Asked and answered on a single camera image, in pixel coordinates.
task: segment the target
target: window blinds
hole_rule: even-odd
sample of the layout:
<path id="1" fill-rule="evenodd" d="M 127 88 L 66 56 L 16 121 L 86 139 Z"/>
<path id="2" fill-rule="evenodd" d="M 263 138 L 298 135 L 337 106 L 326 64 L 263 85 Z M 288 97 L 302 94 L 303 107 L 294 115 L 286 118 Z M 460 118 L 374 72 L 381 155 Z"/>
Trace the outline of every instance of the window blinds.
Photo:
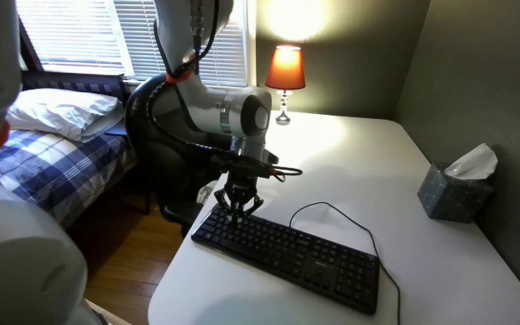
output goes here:
<path id="1" fill-rule="evenodd" d="M 229 23 L 200 62 L 208 86 L 247 86 L 245 1 L 234 1 Z M 17 10 L 45 70 L 135 80 L 165 72 L 153 0 L 17 0 Z"/>

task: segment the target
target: keyboard cable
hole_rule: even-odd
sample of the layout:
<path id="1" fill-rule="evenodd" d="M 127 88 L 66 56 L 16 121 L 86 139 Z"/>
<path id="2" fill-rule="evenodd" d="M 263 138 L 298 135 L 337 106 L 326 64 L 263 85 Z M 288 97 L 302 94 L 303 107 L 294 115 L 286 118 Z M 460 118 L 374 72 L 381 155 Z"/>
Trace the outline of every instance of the keyboard cable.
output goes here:
<path id="1" fill-rule="evenodd" d="M 370 230 L 368 230 L 367 227 L 359 224 L 358 222 L 352 220 L 352 218 L 350 218 L 349 216 L 347 216 L 344 212 L 342 212 L 341 210 L 339 210 L 338 208 L 336 208 L 336 206 L 328 203 L 328 202 L 315 202 L 315 203 L 311 203 L 311 204 L 307 204 L 301 208 L 299 208 L 296 212 L 294 212 L 294 214 L 292 215 L 292 217 L 290 218 L 290 221 L 288 222 L 288 226 L 290 228 L 293 227 L 293 220 L 294 220 L 294 217 L 297 215 L 298 212 L 301 212 L 302 210 L 304 210 L 305 208 L 308 208 L 309 206 L 313 206 L 313 205 L 319 205 L 319 204 L 325 204 L 327 206 L 330 206 L 331 208 L 333 208 L 334 210 L 336 210 L 339 214 L 342 214 L 345 218 L 347 218 L 350 222 L 352 222 L 353 224 L 359 226 L 361 229 L 363 230 L 366 230 L 367 233 L 369 233 L 370 235 L 370 239 L 372 240 L 372 246 L 374 247 L 374 253 L 376 253 L 376 256 L 378 257 L 378 261 L 380 261 L 380 267 L 382 268 L 382 271 L 384 271 L 384 273 L 386 273 L 386 275 L 388 276 L 388 278 L 390 279 L 390 281 L 396 286 L 396 291 L 398 292 L 398 302 L 397 302 L 397 307 L 396 307 L 396 324 L 397 325 L 400 325 L 400 287 L 398 286 L 398 284 L 396 283 L 396 281 L 392 278 L 392 276 L 390 276 L 390 273 L 388 273 L 388 271 L 386 271 L 386 268 L 384 267 L 384 263 L 382 262 L 382 259 L 380 258 L 380 255 L 378 254 L 378 250 L 376 249 L 376 243 L 374 242 L 374 237 L 372 235 L 372 232 L 370 232 Z"/>

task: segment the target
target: bed frame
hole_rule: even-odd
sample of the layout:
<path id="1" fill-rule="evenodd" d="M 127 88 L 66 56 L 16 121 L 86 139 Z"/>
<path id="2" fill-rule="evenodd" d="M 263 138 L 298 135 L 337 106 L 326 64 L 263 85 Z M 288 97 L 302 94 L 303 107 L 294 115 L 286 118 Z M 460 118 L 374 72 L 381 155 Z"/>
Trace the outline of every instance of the bed frame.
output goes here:
<path id="1" fill-rule="evenodd" d="M 67 74 L 65 72 L 22 71 L 23 90 L 57 88 L 116 97 L 126 103 L 128 93 L 121 75 Z"/>

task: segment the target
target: wall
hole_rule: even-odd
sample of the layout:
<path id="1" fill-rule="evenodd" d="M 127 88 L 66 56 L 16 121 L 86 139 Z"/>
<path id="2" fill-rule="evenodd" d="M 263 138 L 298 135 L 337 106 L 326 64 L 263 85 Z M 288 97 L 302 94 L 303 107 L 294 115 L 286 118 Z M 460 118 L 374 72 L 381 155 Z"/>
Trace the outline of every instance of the wall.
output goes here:
<path id="1" fill-rule="evenodd" d="M 276 45 L 299 45 L 306 88 L 291 111 L 392 118 L 430 0 L 256 1 L 258 86 Z"/>
<path id="2" fill-rule="evenodd" d="M 495 150 L 477 224 L 520 279 L 520 1 L 432 0 L 396 120 L 429 160 Z"/>

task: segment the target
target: table lamp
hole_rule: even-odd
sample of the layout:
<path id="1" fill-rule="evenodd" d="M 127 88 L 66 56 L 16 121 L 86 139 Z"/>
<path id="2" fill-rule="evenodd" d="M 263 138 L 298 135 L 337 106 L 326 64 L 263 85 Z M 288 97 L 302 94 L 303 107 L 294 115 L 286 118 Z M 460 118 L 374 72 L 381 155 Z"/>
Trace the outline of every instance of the table lamp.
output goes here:
<path id="1" fill-rule="evenodd" d="M 290 118 L 286 116 L 288 97 L 293 94 L 290 90 L 306 87 L 302 51 L 299 47 L 276 46 L 265 84 L 267 87 L 278 89 L 276 93 L 282 96 L 280 98 L 282 113 L 276 118 L 276 123 L 290 123 Z"/>

